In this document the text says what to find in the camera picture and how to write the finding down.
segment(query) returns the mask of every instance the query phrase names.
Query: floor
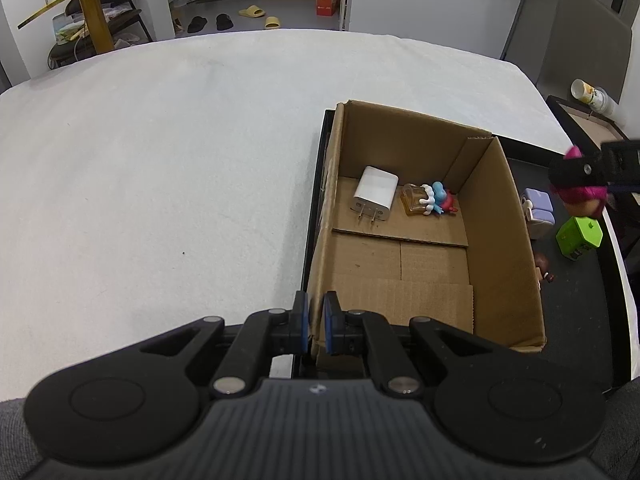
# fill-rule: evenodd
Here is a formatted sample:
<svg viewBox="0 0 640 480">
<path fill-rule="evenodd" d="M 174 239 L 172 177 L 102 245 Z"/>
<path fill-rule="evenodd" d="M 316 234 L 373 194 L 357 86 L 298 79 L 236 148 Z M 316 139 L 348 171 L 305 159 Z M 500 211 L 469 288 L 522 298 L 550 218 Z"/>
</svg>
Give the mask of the floor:
<svg viewBox="0 0 640 480">
<path fill-rule="evenodd" d="M 263 18 L 246 18 L 238 15 L 238 10 L 256 5 L 264 9 Z M 222 32 L 237 32 L 240 30 L 261 30 L 267 16 L 276 16 L 282 28 L 320 28 L 323 30 L 338 30 L 338 12 L 333 16 L 316 16 L 315 0 L 218 0 L 192 3 L 178 10 L 180 22 L 184 32 L 176 34 L 176 38 L 197 36 L 201 34 L 217 34 L 216 16 L 228 14 L 234 26 Z M 186 31 L 191 19 L 202 16 L 207 19 L 207 25 L 195 34 Z"/>
</svg>

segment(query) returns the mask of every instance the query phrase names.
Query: black tray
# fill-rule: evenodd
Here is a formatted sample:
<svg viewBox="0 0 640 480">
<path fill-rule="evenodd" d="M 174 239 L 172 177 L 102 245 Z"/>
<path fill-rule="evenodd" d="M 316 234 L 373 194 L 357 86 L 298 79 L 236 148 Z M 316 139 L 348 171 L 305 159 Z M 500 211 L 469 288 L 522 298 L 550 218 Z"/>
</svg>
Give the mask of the black tray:
<svg viewBox="0 0 640 480">
<path fill-rule="evenodd" d="M 311 212 L 306 237 L 302 290 L 306 290 L 311 258 L 318 236 L 319 211 L 323 199 L 322 170 L 334 122 L 334 110 L 324 113 L 320 134 Z M 559 153 L 518 140 L 499 137 L 519 192 L 532 187 L 548 192 L 548 165 Z M 550 193 L 556 227 L 569 215 L 557 196 Z M 574 368 L 597 383 L 603 391 L 622 386 L 630 376 L 630 341 L 626 304 L 616 256 L 603 220 L 604 237 L 595 253 L 577 262 L 562 256 L 553 235 L 534 242 L 548 257 L 553 283 L 542 285 L 542 307 L 548 343 L 540 354 L 556 364 Z M 298 370 L 294 363 L 294 374 Z"/>
</svg>

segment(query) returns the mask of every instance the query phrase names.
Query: pink hair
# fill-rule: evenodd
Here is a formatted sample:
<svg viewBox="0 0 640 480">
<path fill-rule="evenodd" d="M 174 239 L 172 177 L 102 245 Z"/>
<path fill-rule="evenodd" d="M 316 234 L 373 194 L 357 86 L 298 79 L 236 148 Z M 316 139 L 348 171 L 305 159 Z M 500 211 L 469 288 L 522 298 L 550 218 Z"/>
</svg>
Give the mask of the pink hair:
<svg viewBox="0 0 640 480">
<path fill-rule="evenodd" d="M 564 158 L 579 158 L 582 156 L 578 146 L 572 146 L 569 151 L 566 152 Z M 604 209 L 605 202 L 607 200 L 607 188 L 604 186 L 583 186 L 583 187 L 569 187 L 567 189 L 556 189 L 551 185 L 551 191 L 558 193 L 563 202 L 567 204 L 579 204 L 580 202 L 586 202 L 587 200 L 599 200 L 600 204 L 593 216 L 600 216 Z"/>
</svg>

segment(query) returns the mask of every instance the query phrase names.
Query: white bed sheet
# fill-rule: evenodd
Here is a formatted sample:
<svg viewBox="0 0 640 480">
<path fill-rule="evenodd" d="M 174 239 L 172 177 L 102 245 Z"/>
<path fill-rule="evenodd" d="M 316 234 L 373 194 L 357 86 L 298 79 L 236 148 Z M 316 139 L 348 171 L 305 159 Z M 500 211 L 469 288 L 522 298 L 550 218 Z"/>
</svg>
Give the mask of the white bed sheet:
<svg viewBox="0 0 640 480">
<path fill-rule="evenodd" d="M 512 64 L 348 32 L 147 44 L 2 94 L 0 400 L 207 314 L 288 308 L 324 110 L 348 99 L 570 145 Z"/>
</svg>

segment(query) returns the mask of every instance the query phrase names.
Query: white cylindrical container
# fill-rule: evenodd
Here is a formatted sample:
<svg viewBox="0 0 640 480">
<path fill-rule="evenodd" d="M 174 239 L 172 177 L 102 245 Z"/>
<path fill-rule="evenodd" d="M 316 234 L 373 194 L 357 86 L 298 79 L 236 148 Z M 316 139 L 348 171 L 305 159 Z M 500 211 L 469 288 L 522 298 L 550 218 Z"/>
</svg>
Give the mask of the white cylindrical container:
<svg viewBox="0 0 640 480">
<path fill-rule="evenodd" d="M 618 109 L 618 103 L 609 97 L 603 88 L 593 87 L 582 79 L 576 79 L 571 84 L 571 95 L 578 101 L 589 105 L 589 108 L 594 112 L 612 119 L 617 124 L 624 124 L 625 121 Z"/>
</svg>

